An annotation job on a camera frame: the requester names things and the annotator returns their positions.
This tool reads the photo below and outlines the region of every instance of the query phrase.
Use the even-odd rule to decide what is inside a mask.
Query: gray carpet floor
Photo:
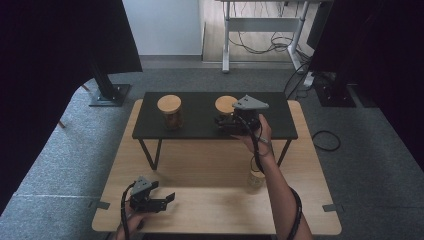
[[[113,83],[129,83],[131,89],[124,105],[112,108],[88,106],[97,90],[95,81],[88,81],[91,91],[75,92],[61,119],[66,128],[54,130],[9,202],[0,219],[0,239],[106,237],[92,230],[91,222],[132,106],[146,91],[282,91],[292,73],[185,68],[114,74]],[[323,108],[313,89],[299,102],[311,135],[329,130],[341,140],[337,151],[317,153],[343,230],[316,239],[424,239],[424,174],[382,112],[360,104]],[[315,143],[336,144],[330,135],[320,135]]]

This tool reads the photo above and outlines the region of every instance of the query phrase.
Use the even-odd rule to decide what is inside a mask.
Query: wooden tabletop
[[[132,131],[142,100],[136,101],[119,146],[101,201],[108,210],[97,209],[92,227],[115,231],[120,223],[123,191],[140,175],[159,181],[152,198],[175,192],[165,212],[148,219],[143,232],[274,234],[267,188],[253,189],[247,183],[250,154],[238,140],[163,140],[160,165],[151,170]],[[281,170],[300,195],[304,215],[313,234],[336,235],[341,225],[336,212],[324,212],[332,204],[327,183],[315,152],[300,104],[289,101],[299,135],[292,141]],[[155,153],[157,140],[145,140]],[[285,140],[273,140],[281,152]]]

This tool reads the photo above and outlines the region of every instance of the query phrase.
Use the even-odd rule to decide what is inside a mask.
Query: white wall
[[[203,0],[123,0],[139,55],[201,55]]]

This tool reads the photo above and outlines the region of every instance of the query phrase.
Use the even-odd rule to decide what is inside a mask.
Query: wooden lid
[[[215,101],[215,107],[223,115],[228,115],[234,112],[233,103],[237,102],[235,97],[222,96]]]
[[[164,114],[176,113],[181,107],[181,99],[175,95],[163,96],[158,101],[158,108]]]

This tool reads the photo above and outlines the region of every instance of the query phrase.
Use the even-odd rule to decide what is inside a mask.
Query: hand
[[[262,131],[259,128],[255,131],[255,135],[257,137],[261,137],[268,141],[267,143],[264,143],[262,141],[258,141],[259,146],[259,154],[260,155],[267,155],[268,153],[272,153],[272,146],[271,146],[271,127],[268,125],[268,122],[266,121],[265,117],[262,114],[259,114],[259,121],[261,122]],[[252,143],[252,138],[250,136],[238,136],[238,135],[232,135],[233,137],[241,140],[249,149],[251,153],[254,153],[254,147]]]
[[[137,227],[140,222],[144,221],[145,218],[152,215],[152,213],[134,212],[134,210],[130,207],[129,202],[125,203],[125,212],[127,214],[127,225],[130,237],[137,232]],[[111,239],[125,240],[125,231],[122,225],[118,227],[118,229],[116,230],[116,234]]]

